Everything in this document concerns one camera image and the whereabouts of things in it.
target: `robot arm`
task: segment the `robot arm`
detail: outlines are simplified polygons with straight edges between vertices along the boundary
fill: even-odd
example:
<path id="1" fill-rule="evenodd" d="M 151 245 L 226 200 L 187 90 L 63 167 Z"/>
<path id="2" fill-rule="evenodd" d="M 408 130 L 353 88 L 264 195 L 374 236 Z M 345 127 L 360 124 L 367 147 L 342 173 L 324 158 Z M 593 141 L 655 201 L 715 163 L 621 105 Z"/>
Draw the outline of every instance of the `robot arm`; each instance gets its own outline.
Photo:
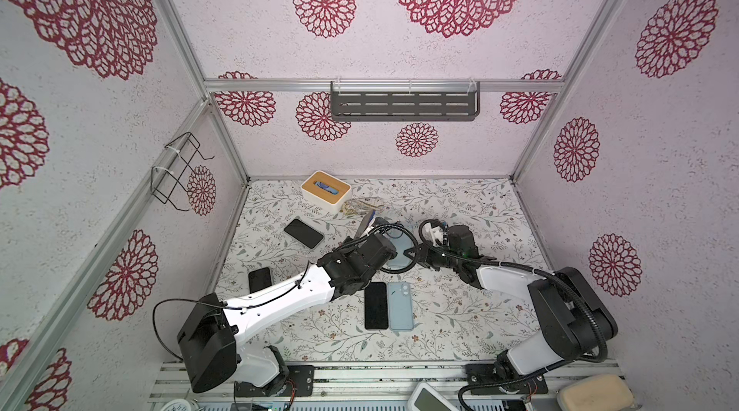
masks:
<path id="1" fill-rule="evenodd" d="M 192 390 L 202 393 L 234 379 L 251 383 L 265 396 L 277 393 L 287 379 L 287 366 L 276 348 L 262 348 L 249 340 L 292 314 L 364 289 L 397 254 L 391 241 L 378 231 L 410 233 L 379 217 L 373 228 L 372 234 L 358 240 L 347 238 L 303 274 L 287 281 L 225 301 L 219 301 L 216 294 L 202 297 L 177 334 Z"/>
<path id="2" fill-rule="evenodd" d="M 423 236 L 424 231 L 431 240 Z M 436 271 L 452 268 L 469 285 L 516 297 L 536 311 L 541 331 L 497 357 L 493 381 L 512 381 L 554 364 L 582 359 L 598 346 L 596 329 L 605 340 L 618 332 L 613 316 L 575 268 L 562 268 L 551 274 L 556 278 L 547 278 L 548 272 L 480 256 L 472 232 L 464 225 L 447 228 L 433 221 L 419 233 L 423 241 L 420 265 Z M 559 279 L 560 286 L 552 279 Z M 509 389 L 516 391 L 521 385 Z"/>

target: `beige sponge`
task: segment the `beige sponge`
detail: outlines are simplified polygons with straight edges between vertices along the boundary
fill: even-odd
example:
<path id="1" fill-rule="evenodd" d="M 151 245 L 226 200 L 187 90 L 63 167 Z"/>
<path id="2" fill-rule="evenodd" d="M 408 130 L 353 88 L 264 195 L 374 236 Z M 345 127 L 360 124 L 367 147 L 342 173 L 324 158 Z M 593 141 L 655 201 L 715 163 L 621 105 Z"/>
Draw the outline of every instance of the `beige sponge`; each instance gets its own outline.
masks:
<path id="1" fill-rule="evenodd" d="M 563 411 L 620 411 L 634 404 L 634 396 L 623 379 L 601 374 L 560 390 L 557 402 Z"/>

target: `black smartphone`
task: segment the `black smartphone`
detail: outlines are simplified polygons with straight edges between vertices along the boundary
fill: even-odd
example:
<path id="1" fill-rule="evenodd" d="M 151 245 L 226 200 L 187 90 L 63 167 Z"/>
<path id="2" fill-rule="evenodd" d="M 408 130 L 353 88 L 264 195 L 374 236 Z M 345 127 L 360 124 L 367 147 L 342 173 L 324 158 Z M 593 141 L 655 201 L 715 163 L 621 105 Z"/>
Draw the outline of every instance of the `black smartphone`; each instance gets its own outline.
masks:
<path id="1" fill-rule="evenodd" d="M 387 329 L 387 285 L 371 282 L 364 289 L 364 329 Z"/>
<path id="2" fill-rule="evenodd" d="M 249 272 L 249 294 L 254 294 L 270 286 L 272 286 L 272 272 L 270 272 L 269 267 Z"/>
<path id="3" fill-rule="evenodd" d="M 284 227 L 284 232 L 302 242 L 311 249 L 315 249 L 323 241 L 323 234 L 303 223 L 300 219 L 293 219 Z"/>

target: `screen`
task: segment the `screen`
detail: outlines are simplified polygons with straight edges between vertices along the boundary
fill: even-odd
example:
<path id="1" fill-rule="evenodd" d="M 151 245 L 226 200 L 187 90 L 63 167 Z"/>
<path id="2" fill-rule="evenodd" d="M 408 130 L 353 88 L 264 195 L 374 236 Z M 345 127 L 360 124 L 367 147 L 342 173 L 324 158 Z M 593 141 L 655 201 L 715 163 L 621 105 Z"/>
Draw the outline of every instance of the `screen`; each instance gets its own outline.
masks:
<path id="1" fill-rule="evenodd" d="M 364 289 L 364 328 L 387 329 L 387 285 L 371 282 Z"/>
<path id="2" fill-rule="evenodd" d="M 254 294 L 270 286 L 272 286 L 272 273 L 269 267 L 249 272 L 249 294 Z"/>
<path id="3" fill-rule="evenodd" d="M 323 240 L 322 234 L 310 228 L 298 219 L 294 219 L 292 222 L 288 223 L 288 226 L 284 227 L 284 232 L 311 249 L 318 246 L 319 242 Z"/>
<path id="4" fill-rule="evenodd" d="M 449 411 L 448 406 L 433 396 L 429 390 L 421 389 L 416 401 L 413 403 L 420 411 Z"/>

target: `tissue box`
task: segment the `tissue box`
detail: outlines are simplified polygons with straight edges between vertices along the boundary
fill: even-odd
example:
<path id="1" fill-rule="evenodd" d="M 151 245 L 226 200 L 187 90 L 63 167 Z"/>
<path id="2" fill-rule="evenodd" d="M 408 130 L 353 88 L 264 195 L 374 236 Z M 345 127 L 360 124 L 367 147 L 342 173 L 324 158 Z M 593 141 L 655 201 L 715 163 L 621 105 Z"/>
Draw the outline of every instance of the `tissue box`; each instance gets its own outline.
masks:
<path id="1" fill-rule="evenodd" d="M 338 193 L 332 194 L 316 185 L 320 182 L 335 189 Z M 337 214 L 341 211 L 341 205 L 352 197 L 352 186 L 342 182 L 326 172 L 317 170 L 300 187 L 303 197 L 312 204 L 316 204 L 328 212 Z"/>

